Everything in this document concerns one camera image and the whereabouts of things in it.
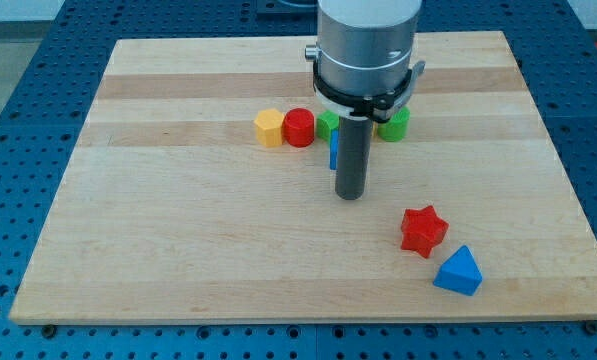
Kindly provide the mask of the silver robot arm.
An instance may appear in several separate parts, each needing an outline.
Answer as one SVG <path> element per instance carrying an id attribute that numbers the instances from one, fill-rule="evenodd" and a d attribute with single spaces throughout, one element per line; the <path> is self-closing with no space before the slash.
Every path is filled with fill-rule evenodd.
<path id="1" fill-rule="evenodd" d="M 413 95 L 425 62 L 410 63 L 421 0 L 321 0 L 316 43 L 305 48 L 323 106 L 356 121 L 388 122 Z"/>

